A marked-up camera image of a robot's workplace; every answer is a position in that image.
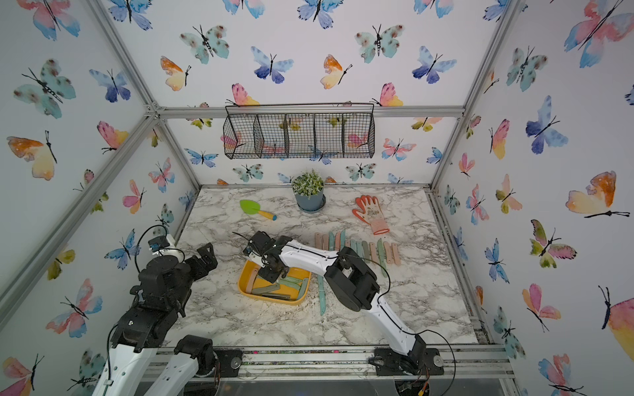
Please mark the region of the teal handle knife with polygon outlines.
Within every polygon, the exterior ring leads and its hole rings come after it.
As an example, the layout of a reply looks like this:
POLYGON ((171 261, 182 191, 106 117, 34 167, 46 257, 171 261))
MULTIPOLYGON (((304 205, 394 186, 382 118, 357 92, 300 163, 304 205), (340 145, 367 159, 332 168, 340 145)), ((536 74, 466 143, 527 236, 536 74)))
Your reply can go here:
POLYGON ((359 257, 364 258, 364 251, 363 251, 363 246, 362 246, 362 242, 361 241, 356 241, 355 242, 355 249, 356 249, 356 253, 358 254, 359 257))

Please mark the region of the dark grey folding knife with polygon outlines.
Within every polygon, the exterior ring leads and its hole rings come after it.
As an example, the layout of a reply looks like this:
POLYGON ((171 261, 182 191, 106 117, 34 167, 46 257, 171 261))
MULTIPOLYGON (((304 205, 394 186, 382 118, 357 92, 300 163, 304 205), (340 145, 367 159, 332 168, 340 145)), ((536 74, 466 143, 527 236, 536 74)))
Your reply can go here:
POLYGON ((371 259, 371 252, 370 252, 370 247, 368 242, 363 241, 362 242, 362 247, 363 247, 363 257, 365 260, 370 260, 371 259))

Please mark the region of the pink folding knife top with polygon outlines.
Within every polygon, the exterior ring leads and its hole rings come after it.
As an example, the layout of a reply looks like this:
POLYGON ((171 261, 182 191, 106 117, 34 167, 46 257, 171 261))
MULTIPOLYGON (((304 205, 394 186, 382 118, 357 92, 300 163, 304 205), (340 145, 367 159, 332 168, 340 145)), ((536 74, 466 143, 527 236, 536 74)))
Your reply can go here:
POLYGON ((369 244, 369 250, 370 250, 370 255, 371 255, 371 260, 376 264, 376 265, 380 265, 380 260, 379 257, 377 255, 377 250, 376 250, 376 244, 374 243, 370 243, 369 244))

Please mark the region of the green ceramic knife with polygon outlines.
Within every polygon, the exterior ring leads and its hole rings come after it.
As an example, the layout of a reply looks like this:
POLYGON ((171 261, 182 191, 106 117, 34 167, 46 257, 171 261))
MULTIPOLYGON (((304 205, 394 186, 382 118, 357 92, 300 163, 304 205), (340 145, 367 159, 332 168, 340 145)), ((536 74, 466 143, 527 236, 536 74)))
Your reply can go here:
POLYGON ((380 262, 380 266, 381 266, 381 271, 383 273, 384 277, 388 277, 388 272, 387 272, 387 261, 386 261, 386 249, 385 249, 385 245, 382 241, 382 239, 379 239, 377 241, 377 245, 376 245, 376 250, 378 253, 378 257, 379 257, 379 262, 380 262))

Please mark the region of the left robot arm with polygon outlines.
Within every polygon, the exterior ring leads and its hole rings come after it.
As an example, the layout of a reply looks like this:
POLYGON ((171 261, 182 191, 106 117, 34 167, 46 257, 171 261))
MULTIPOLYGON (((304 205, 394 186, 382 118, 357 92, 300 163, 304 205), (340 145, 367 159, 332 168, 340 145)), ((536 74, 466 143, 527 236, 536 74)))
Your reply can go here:
MULTIPOLYGON (((132 306, 109 334, 109 349, 94 395, 133 395, 159 352, 168 331, 180 317, 195 281, 217 268, 212 244, 182 259, 178 250, 158 251, 139 273, 139 284, 130 293, 132 306)), ((178 342, 163 373, 150 386, 148 395, 178 395, 193 378, 221 377, 221 363, 209 338, 186 336, 178 342)))

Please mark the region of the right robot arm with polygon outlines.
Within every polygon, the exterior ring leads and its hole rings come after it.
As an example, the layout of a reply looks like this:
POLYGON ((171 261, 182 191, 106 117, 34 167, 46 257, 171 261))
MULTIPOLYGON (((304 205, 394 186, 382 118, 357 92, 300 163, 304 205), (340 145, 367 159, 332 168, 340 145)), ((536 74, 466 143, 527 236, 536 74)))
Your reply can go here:
POLYGON ((321 276, 338 302, 366 315, 389 345, 370 360, 377 373, 385 376, 409 373, 440 376, 444 368, 439 350, 428 347, 420 333, 400 320, 381 292, 375 272, 349 247, 326 251, 309 247, 290 237, 271 238, 259 231, 248 239, 244 256, 259 266, 259 275, 274 283, 292 268, 321 276))

